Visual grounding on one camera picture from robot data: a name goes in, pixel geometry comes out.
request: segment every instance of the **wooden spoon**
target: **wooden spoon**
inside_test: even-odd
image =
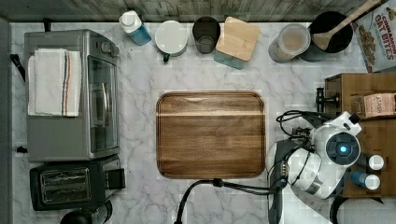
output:
[[[381,0],[368,0],[361,7],[356,9],[356,11],[354,11],[352,14],[350,14],[348,17],[346,17],[343,21],[341,21],[340,24],[338,24],[336,27],[332,28],[332,30],[330,30],[329,32],[321,33],[321,34],[314,34],[312,36],[314,43],[320,49],[325,50],[327,47],[329,47],[330,39],[332,39],[332,36],[335,35],[335,33],[340,31],[346,25],[350,24],[352,21],[356,20],[361,14],[363,14],[370,8],[374,7],[378,3],[381,3]]]

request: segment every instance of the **gray wall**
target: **gray wall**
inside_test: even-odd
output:
[[[1,0],[8,21],[117,21],[128,8],[143,21],[194,21],[210,15],[219,21],[312,21],[323,11],[348,14],[366,0]]]
[[[11,223],[11,98],[9,50],[11,32],[0,19],[0,223]]]

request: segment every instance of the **striped dish towel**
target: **striped dish towel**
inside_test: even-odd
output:
[[[28,62],[28,114],[77,117],[81,72],[79,51],[36,50]]]

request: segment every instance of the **oven knob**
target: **oven knob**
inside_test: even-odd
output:
[[[110,51],[111,57],[117,58],[120,56],[120,49],[117,46],[113,46]]]
[[[109,42],[102,42],[101,50],[104,54],[107,54],[111,51],[111,45]]]

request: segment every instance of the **white mug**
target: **white mug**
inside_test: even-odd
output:
[[[165,21],[155,32],[155,43],[163,52],[163,61],[182,54],[187,47],[187,30],[178,21]]]

